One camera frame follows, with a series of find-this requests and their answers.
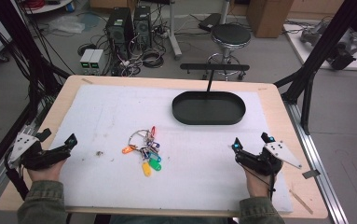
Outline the white foam mat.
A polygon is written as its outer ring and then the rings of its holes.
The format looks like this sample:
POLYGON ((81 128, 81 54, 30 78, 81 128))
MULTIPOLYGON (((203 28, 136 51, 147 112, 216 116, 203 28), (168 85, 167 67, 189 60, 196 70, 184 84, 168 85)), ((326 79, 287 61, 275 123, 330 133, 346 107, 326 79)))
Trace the white foam mat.
POLYGON ((77 145, 62 168, 68 207, 238 211, 248 195, 231 148, 236 137, 253 154, 268 131, 259 95, 242 91, 243 119, 234 125, 185 125, 172 114, 174 89, 84 85, 52 142, 74 134, 77 145), (132 133, 156 127, 161 170, 143 174, 141 156, 123 154, 132 133))

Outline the grey machine on board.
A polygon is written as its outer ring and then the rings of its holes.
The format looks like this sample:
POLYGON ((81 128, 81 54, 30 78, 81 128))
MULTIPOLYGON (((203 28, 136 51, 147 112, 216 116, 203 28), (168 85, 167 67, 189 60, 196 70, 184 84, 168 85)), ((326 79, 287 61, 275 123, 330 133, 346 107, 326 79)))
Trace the grey machine on board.
MULTIPOLYGON (((329 21, 320 21, 314 27, 305 28, 302 31, 299 40, 302 43, 310 43, 314 47, 322 37, 328 25, 329 21)), ((347 30, 336 43, 336 48, 345 50, 349 55, 353 55, 357 52, 357 37, 355 37, 350 30, 347 30)))

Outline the clear plastic bag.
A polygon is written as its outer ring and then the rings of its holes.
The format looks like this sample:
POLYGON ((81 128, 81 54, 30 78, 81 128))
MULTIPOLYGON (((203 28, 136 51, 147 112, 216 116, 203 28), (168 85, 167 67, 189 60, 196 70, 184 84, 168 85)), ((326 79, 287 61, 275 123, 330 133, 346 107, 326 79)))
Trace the clear plastic bag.
POLYGON ((61 16, 48 23, 51 30, 59 30, 70 34, 81 34, 86 25, 77 16, 61 16))

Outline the white bench power supply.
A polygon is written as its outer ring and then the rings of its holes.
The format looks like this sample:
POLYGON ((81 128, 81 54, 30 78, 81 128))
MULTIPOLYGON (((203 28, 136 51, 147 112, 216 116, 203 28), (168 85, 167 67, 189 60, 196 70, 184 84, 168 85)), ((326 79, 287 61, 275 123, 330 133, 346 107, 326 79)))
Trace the white bench power supply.
POLYGON ((89 62, 91 60, 93 52, 94 52, 93 49, 86 49, 80 59, 80 65, 85 75, 88 75, 91 71, 89 62))
POLYGON ((100 75, 103 72, 105 58, 102 49, 95 49, 89 60, 90 73, 92 75, 100 75))

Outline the flat black case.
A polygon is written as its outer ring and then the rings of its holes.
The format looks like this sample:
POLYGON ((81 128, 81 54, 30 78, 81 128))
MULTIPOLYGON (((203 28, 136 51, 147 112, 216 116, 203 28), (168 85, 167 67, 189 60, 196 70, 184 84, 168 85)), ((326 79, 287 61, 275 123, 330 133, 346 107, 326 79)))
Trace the flat black case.
POLYGON ((220 19, 221 19, 220 13, 212 13, 206 19, 202 20, 199 23, 198 27, 201 30, 210 32, 212 28, 219 23, 220 19))

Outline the small metal bracket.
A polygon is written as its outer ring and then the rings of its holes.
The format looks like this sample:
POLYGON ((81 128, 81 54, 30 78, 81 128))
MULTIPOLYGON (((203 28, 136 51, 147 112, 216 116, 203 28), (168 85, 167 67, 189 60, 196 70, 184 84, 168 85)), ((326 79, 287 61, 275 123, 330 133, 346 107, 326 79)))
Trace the small metal bracket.
POLYGON ((306 171, 302 175, 304 176, 305 179, 309 179, 309 178, 315 177, 315 176, 320 175, 320 174, 321 173, 317 169, 315 169, 315 170, 306 171))

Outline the white round table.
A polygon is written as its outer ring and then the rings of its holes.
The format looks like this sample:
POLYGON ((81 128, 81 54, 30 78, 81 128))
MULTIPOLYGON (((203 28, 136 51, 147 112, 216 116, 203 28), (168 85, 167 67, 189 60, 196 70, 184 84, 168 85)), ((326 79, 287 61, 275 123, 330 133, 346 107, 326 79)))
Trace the white round table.
POLYGON ((66 7, 72 4, 74 0, 52 1, 54 1, 54 4, 51 5, 47 0, 20 0, 20 6, 28 13, 39 14, 66 7))

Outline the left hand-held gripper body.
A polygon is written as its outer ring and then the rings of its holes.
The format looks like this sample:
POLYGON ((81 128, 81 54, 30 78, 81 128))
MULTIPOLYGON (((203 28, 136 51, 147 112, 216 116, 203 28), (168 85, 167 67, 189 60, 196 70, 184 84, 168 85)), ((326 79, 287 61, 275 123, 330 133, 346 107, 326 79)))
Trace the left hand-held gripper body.
POLYGON ((41 143, 35 136, 18 133, 7 155, 7 169, 16 169, 22 165, 30 170, 43 170, 71 156, 72 150, 66 150, 64 143, 49 150, 44 150, 41 143))

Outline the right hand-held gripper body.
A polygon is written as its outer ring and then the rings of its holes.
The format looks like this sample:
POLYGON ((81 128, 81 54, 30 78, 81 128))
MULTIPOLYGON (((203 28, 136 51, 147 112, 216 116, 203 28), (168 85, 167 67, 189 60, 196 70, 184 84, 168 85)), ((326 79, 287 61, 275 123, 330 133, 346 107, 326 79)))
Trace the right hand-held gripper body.
POLYGON ((276 175, 285 162, 297 169, 302 168, 302 163, 283 141, 264 144, 262 152, 258 155, 245 150, 242 153, 235 153, 235 161, 260 175, 276 175))

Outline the small black computer tower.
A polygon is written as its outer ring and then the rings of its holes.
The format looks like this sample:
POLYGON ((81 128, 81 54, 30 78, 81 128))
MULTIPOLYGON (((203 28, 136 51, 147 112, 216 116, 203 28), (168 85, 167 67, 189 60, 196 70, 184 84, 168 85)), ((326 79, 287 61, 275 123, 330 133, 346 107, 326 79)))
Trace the small black computer tower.
POLYGON ((134 10, 133 24, 139 49, 152 47, 151 13, 149 6, 138 6, 134 10))

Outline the person's right hand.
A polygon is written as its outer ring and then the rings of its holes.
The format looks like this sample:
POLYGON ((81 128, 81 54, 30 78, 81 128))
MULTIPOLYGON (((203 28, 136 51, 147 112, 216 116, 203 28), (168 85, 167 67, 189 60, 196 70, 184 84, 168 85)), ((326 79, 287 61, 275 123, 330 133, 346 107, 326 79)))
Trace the person's right hand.
POLYGON ((255 171, 245 168, 246 184, 251 197, 270 197, 271 176, 260 175, 255 171))

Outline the black metal frame strut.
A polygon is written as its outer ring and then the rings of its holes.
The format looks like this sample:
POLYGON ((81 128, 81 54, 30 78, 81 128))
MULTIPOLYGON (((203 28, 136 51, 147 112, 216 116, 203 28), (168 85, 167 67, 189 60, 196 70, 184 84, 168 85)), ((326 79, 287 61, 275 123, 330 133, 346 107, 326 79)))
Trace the black metal frame strut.
POLYGON ((35 44, 26 22, 11 0, 0 0, 0 22, 12 38, 12 42, 8 43, 1 32, 0 41, 14 58, 24 77, 29 80, 29 103, 0 143, 0 160, 2 160, 8 146, 16 137, 16 133, 27 122, 35 119, 41 100, 45 97, 56 96, 62 89, 58 77, 67 79, 70 74, 54 65, 43 55, 35 44))
POLYGON ((295 105, 298 97, 304 93, 299 124, 306 135, 309 135, 309 110, 315 75, 338 40, 356 19, 357 0, 344 0, 304 64, 292 75, 274 83, 277 88, 290 84, 288 90, 281 95, 283 101, 289 105, 295 105))

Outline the black tray with hanger stand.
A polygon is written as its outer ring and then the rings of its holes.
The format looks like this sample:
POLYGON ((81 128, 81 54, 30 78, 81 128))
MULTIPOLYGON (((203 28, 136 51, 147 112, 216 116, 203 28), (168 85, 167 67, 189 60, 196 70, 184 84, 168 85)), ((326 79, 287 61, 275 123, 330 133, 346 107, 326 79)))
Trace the black tray with hanger stand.
POLYGON ((180 68, 190 70, 210 70, 206 91, 185 91, 172 100, 172 114, 187 125, 233 125, 240 122, 246 113, 246 104, 235 93, 211 91, 215 70, 247 71, 249 65, 182 63, 180 68))

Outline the key bunch with coloured tags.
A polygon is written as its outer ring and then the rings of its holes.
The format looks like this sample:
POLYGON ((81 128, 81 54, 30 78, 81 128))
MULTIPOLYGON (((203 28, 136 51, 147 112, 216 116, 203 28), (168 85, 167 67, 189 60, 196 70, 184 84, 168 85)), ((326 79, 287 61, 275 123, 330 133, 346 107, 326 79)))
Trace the key bunch with coloured tags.
POLYGON ((141 156, 144 176, 150 177, 153 171, 160 171, 162 158, 159 155, 160 143, 156 141, 156 127, 141 129, 132 133, 128 144, 121 149, 123 154, 136 152, 141 156))

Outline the large black computer tower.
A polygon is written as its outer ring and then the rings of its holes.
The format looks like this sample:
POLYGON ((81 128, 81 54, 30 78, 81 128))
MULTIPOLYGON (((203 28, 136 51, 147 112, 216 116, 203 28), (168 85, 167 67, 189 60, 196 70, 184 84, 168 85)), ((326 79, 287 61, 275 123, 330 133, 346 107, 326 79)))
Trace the large black computer tower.
POLYGON ((134 38, 130 9, 114 7, 105 29, 114 52, 118 53, 122 59, 130 59, 130 42, 134 38))

